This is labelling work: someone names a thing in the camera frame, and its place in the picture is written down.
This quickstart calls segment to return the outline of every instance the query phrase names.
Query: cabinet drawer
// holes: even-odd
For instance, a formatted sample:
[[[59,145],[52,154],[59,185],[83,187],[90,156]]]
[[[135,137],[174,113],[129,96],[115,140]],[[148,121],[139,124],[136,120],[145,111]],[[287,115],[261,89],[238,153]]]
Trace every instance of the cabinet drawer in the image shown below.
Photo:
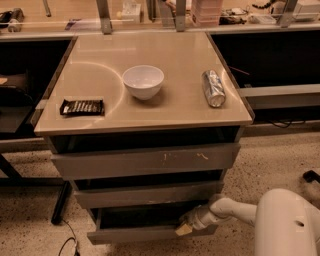
[[[238,143],[57,154],[52,161],[65,180],[192,172],[232,167]]]
[[[88,233],[88,238],[94,245],[181,238],[175,233],[179,218],[203,203],[206,202],[99,209],[97,230]],[[216,227],[211,225],[183,237],[211,235]]]
[[[206,200],[222,190],[220,181],[164,184],[157,186],[124,187],[75,191],[82,208],[150,205],[181,201]]]

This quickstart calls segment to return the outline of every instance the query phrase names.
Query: counter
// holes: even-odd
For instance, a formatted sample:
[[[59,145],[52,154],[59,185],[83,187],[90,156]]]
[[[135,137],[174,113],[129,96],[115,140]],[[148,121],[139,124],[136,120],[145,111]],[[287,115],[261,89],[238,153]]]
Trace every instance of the counter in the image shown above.
[[[161,91],[139,101],[121,75],[163,70]],[[208,105],[201,74],[214,69],[226,102]],[[179,217],[222,190],[252,117],[206,33],[79,35],[35,127],[82,208],[93,244],[176,238]],[[105,114],[64,117],[64,99],[100,99]],[[193,235],[212,234],[209,227]]]

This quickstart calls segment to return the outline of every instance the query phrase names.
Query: bottle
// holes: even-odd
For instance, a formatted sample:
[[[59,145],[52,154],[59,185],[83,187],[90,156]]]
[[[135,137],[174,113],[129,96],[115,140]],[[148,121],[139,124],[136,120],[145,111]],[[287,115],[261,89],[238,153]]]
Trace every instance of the bottle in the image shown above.
[[[136,5],[134,0],[122,0],[122,9],[125,14],[135,13]]]
[[[9,32],[20,32],[23,21],[23,12],[20,8],[14,8],[8,25]]]

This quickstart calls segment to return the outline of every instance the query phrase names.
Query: floor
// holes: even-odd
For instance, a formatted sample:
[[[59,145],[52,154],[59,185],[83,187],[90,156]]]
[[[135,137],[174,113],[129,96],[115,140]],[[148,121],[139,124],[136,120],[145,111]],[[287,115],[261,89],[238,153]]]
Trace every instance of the floor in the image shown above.
[[[257,204],[266,191],[286,188],[320,206],[320,184],[306,183],[301,178],[310,169],[320,173],[320,122],[295,123],[285,129],[274,125],[250,126],[240,143],[240,153],[225,177],[225,195]],[[44,175],[45,170],[45,175],[58,176],[47,150],[13,151],[4,156],[23,175]],[[0,190],[0,254],[58,255],[63,243],[72,236],[65,223],[54,226],[50,222],[59,189]],[[85,256],[254,255],[254,228],[240,221],[220,226],[214,235],[207,237],[93,246],[86,232],[94,231],[94,223],[73,196],[63,218],[75,232],[80,255]],[[72,255],[72,246],[72,242],[67,243],[61,255]]]

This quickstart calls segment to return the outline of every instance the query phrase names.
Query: open drawer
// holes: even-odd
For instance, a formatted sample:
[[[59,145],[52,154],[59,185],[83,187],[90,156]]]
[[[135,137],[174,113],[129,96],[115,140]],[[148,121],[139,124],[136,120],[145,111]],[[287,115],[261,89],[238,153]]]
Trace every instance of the open drawer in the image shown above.
[[[98,209],[97,230],[88,233],[88,238],[94,245],[179,238],[175,233],[179,218],[205,203],[207,201]],[[191,235],[210,235],[215,230],[216,226],[209,226]]]
[[[222,190],[222,170],[75,181],[84,209],[207,200]]]
[[[57,154],[52,161],[64,180],[96,179],[231,168],[238,143]]]

